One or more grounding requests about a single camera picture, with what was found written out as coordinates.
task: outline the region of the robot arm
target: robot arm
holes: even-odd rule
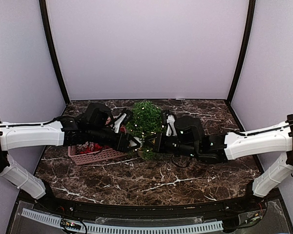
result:
[[[6,178],[33,198],[41,199],[52,190],[47,182],[31,175],[20,166],[8,150],[40,145],[69,146],[87,141],[108,145],[128,152],[140,147],[137,139],[119,132],[121,125],[132,118],[124,109],[114,119],[111,110],[98,103],[91,103],[78,117],[58,117],[47,123],[14,124],[0,121],[0,176]],[[250,185],[251,193],[264,197],[293,172],[293,115],[287,121],[255,131],[206,136],[200,119],[190,116],[177,118],[162,112],[162,123],[167,132],[145,138],[145,144],[158,153],[194,157],[207,164],[235,160],[239,157],[266,152],[282,151],[279,159]]]
[[[119,132],[120,127],[131,117],[132,112],[124,109],[114,119],[109,108],[92,103],[84,114],[76,118],[58,117],[47,123],[15,124],[0,121],[0,176],[18,189],[25,190],[34,199],[40,199],[48,191],[52,193],[47,182],[34,177],[19,165],[8,154],[8,150],[41,145],[69,146],[90,141],[128,152],[140,147],[139,141],[132,135]]]
[[[293,115],[288,115],[287,121],[272,127],[225,135],[206,136],[200,119],[190,116],[176,119],[173,125],[175,136],[171,136],[171,132],[166,135],[159,133],[147,137],[146,144],[155,152],[194,157],[207,164],[254,154],[282,152],[267,171],[248,185],[247,196],[266,196],[293,172]]]

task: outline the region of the red object in basket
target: red object in basket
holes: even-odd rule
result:
[[[126,133],[126,128],[120,128],[121,132]],[[84,145],[69,146],[68,156],[77,164],[87,164],[92,162],[99,162],[112,158],[127,156],[127,153],[118,152],[108,146],[100,146],[97,143],[87,143]]]

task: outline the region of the black metal frame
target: black metal frame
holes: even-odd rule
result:
[[[238,82],[239,82],[239,78],[240,78],[240,75],[241,75],[241,71],[242,71],[246,51],[247,51],[247,48],[248,48],[250,34],[251,34],[251,28],[252,28],[252,23],[253,23],[253,17],[254,17],[254,11],[255,11],[255,2],[256,2],[256,0],[250,0],[249,1],[248,15],[247,15],[247,18],[246,18],[245,29],[244,29],[244,34],[243,34],[243,39],[242,39],[242,45],[241,45],[241,49],[240,49],[239,59],[238,59],[238,63],[237,63],[236,68],[235,68],[232,84],[231,84],[230,91],[229,91],[229,94],[228,94],[228,97],[227,97],[227,101],[229,103],[231,103],[232,100],[233,100],[233,96],[234,96],[236,87],[237,87]]]
[[[47,40],[54,72],[57,77],[63,99],[66,104],[69,104],[70,103],[69,96],[68,96],[68,93],[67,93],[67,90],[65,87],[65,83],[64,83],[63,76],[61,73],[57,53],[55,51],[54,42],[52,39],[52,33],[51,33],[51,27],[50,27],[50,22],[49,22],[49,17],[48,17],[47,5],[46,5],[45,0],[39,0],[39,4],[40,4],[40,11],[41,11],[41,17],[42,17],[42,22],[43,22],[43,27],[44,27],[45,38]]]

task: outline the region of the black frame edge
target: black frame edge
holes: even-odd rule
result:
[[[60,90],[63,96],[63,99],[67,104],[70,103],[69,96],[65,87],[65,83],[63,80],[63,76],[60,70],[60,65],[58,61],[58,57],[55,51],[54,47],[54,42],[52,39],[52,34],[51,34],[51,27],[50,27],[50,22],[49,22],[49,17],[48,17],[48,10],[47,10],[47,5],[45,0],[39,0],[39,5],[40,5],[40,12],[41,12],[41,17],[42,17],[42,23],[43,23],[43,28],[44,28],[44,33],[45,33],[45,38],[47,40],[48,48],[49,48],[49,53],[50,57],[52,60],[53,68],[55,75],[57,77]]]
[[[247,15],[247,18],[246,18],[246,23],[245,23],[245,29],[244,29],[244,34],[243,34],[240,54],[239,54],[238,62],[237,62],[235,72],[234,72],[234,75],[233,75],[233,80],[232,80],[232,83],[231,83],[229,94],[228,94],[228,97],[227,97],[227,101],[229,103],[231,103],[232,100],[233,100],[233,96],[234,96],[236,87],[238,86],[238,82],[239,82],[239,78],[240,78],[240,75],[241,75],[243,63],[244,63],[244,60],[245,60],[245,55],[246,55],[246,51],[247,51],[247,48],[248,48],[250,35],[251,35],[251,28],[252,28],[253,17],[254,17],[254,12],[255,12],[255,3],[256,3],[256,0],[249,0],[248,15]]]
[[[228,109],[229,109],[232,117],[234,118],[234,121],[238,125],[240,131],[242,131],[242,132],[245,131],[242,123],[240,122],[240,120],[239,120],[238,116],[236,115],[234,109],[232,108],[230,102],[228,102],[227,100],[225,100],[225,104],[227,105],[227,107],[228,107]],[[255,161],[255,163],[256,163],[256,165],[258,167],[258,170],[260,171],[261,174],[263,174],[264,173],[264,169],[263,169],[262,164],[259,161],[258,155],[253,155],[253,158],[254,158],[254,161]]]

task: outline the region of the white vein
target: white vein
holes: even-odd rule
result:
[[[83,198],[83,199],[87,199],[87,200],[89,200],[89,201],[92,201],[92,202],[94,202],[94,203],[100,203],[100,204],[102,204],[102,202],[104,201],[104,200],[97,201],[97,200],[94,200],[94,199],[90,199],[90,198],[85,197],[85,196],[82,196],[82,195],[80,195],[80,194],[70,192],[67,188],[64,188],[64,187],[62,187],[62,188],[53,187],[53,188],[54,188],[54,189],[57,189],[57,190],[64,191],[64,192],[67,193],[67,195],[77,196],[77,197],[79,197],[79,198]]]
[[[65,157],[56,157],[56,158],[49,158],[49,159],[45,159],[45,158],[42,158],[41,161],[52,161],[52,160],[58,160],[58,159],[67,159]]]
[[[119,163],[124,163],[124,164],[128,165],[127,162],[130,162],[130,161],[133,161],[133,160],[137,160],[137,159],[140,159],[140,157],[135,157],[135,158],[131,158],[131,159],[128,159],[128,160],[119,161],[119,162],[112,162],[112,163],[107,163],[107,164],[86,165],[86,167],[102,167],[102,166],[115,165],[115,164],[119,164]]]
[[[161,176],[162,176],[162,178],[161,178],[161,182],[163,182],[164,181],[164,177],[165,177],[165,175],[163,175],[163,173],[162,173],[162,169],[160,168],[160,173],[161,173]]]
[[[209,117],[214,117],[215,115],[209,115],[209,114],[202,114],[199,112],[189,112],[189,111],[175,111],[176,113],[185,113],[189,115],[201,115],[201,116],[209,116]]]
[[[211,196],[212,198],[210,198],[210,197],[208,197],[208,196],[205,196],[205,195],[204,195],[204,197],[206,197],[207,199],[209,199],[209,200],[211,200],[211,201],[217,201],[217,200],[216,200],[215,198],[213,198],[212,196]]]
[[[145,189],[145,190],[142,190],[142,191],[138,191],[137,193],[147,192],[147,191],[154,190],[154,189],[157,189],[157,188],[166,186],[166,185],[176,186],[176,183],[183,182],[183,181],[190,181],[190,180],[194,180],[194,179],[201,179],[200,177],[188,178],[188,179],[179,179],[178,177],[176,177],[176,178],[177,179],[174,182],[157,184],[157,186],[155,186],[155,187],[152,187],[152,188],[149,188],[149,189]]]

